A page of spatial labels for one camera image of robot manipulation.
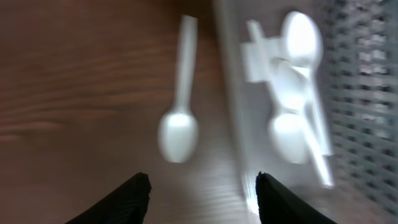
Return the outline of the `white plastic spoon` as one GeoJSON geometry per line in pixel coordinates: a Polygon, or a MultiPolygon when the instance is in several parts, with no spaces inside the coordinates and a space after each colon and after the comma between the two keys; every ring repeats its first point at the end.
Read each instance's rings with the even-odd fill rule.
{"type": "Polygon", "coordinates": [[[313,120],[321,154],[330,156],[333,151],[317,87],[317,72],[323,57],[323,41],[318,26],[308,15],[292,11],[287,14],[282,24],[282,42],[284,55],[293,70],[303,75],[309,84],[309,97],[312,101],[313,120]]]}

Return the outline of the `white spoon bowl down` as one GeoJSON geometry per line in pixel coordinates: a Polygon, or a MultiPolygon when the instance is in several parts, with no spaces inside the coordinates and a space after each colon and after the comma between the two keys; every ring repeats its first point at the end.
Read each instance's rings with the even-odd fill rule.
{"type": "Polygon", "coordinates": [[[267,39],[258,21],[247,21],[251,42],[246,46],[249,81],[264,83],[269,92],[271,117],[268,132],[274,149],[289,163],[307,161],[301,110],[305,106],[304,83],[289,63],[273,56],[277,39],[267,39]]]}

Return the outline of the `white spoon crossed under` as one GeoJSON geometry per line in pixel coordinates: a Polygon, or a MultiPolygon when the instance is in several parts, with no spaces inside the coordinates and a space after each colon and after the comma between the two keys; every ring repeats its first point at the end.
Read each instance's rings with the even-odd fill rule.
{"type": "Polygon", "coordinates": [[[271,81],[275,91],[275,111],[270,121],[272,142],[289,163],[304,164],[311,159],[320,185],[332,189],[335,181],[326,156],[321,154],[309,84],[285,60],[276,61],[274,68],[275,76],[271,81]]]}

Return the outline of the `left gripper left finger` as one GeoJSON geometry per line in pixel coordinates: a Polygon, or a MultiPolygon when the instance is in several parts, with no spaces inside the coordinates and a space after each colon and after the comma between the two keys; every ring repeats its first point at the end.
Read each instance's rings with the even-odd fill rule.
{"type": "Polygon", "coordinates": [[[139,172],[66,224],[142,224],[152,186],[139,172]]]}

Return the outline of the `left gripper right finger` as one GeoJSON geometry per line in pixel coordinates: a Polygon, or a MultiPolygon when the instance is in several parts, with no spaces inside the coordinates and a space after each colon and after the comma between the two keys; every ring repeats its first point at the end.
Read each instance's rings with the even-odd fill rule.
{"type": "Polygon", "coordinates": [[[258,173],[256,195],[262,224],[336,224],[268,173],[258,173]]]}

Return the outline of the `white spoon diagonal top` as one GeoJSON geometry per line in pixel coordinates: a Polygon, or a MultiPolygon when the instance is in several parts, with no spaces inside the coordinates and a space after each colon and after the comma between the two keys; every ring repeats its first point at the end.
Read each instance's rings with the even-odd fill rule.
{"type": "Polygon", "coordinates": [[[168,162],[183,163],[189,160],[198,141],[198,121],[190,109],[197,38],[197,18],[182,16],[174,101],[168,112],[161,117],[158,128],[159,151],[168,162]]]}

